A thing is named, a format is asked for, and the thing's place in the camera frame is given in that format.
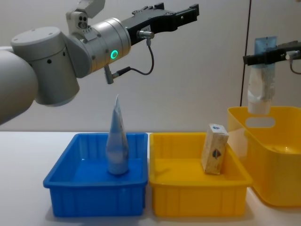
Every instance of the small box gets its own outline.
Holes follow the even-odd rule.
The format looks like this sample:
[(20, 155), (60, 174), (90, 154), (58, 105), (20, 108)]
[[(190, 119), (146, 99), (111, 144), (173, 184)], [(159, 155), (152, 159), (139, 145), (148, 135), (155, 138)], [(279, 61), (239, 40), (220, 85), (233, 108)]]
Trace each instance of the small box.
[(202, 166), (205, 173), (220, 174), (228, 137), (223, 126), (209, 125), (202, 152)]

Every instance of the white wall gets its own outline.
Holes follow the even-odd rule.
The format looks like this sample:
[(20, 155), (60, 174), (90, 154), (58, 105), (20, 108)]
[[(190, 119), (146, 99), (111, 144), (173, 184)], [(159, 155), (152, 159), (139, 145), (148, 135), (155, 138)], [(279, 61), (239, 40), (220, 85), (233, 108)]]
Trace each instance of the white wall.
[[(252, 0), (247, 54), (254, 53), (255, 38), (277, 36), (278, 44), (301, 39), (301, 2), (296, 0)], [(247, 105), (250, 68), (245, 71), (243, 105)], [(294, 63), (301, 71), (301, 62)], [(301, 75), (290, 71), (289, 62), (276, 64), (276, 94), (273, 105), (301, 106)]]
[[(107, 0), (93, 23), (121, 20), (131, 12), (160, 0)], [(210, 122), (227, 124), (227, 108), (239, 105), (249, 0), (165, 0), (177, 11), (200, 4), (197, 22), (152, 42), (155, 70), (142, 76), (123, 75), (113, 85), (103, 70), (81, 79), (80, 92), (68, 105), (49, 108), (34, 103), (0, 130), (107, 131), (117, 94), (129, 131), (200, 131)], [(0, 2), (0, 45), (16, 34), (41, 26), (57, 26), (67, 33), (65, 12), (76, 0), (10, 0)], [(147, 71), (151, 59), (144, 42), (111, 65)]]

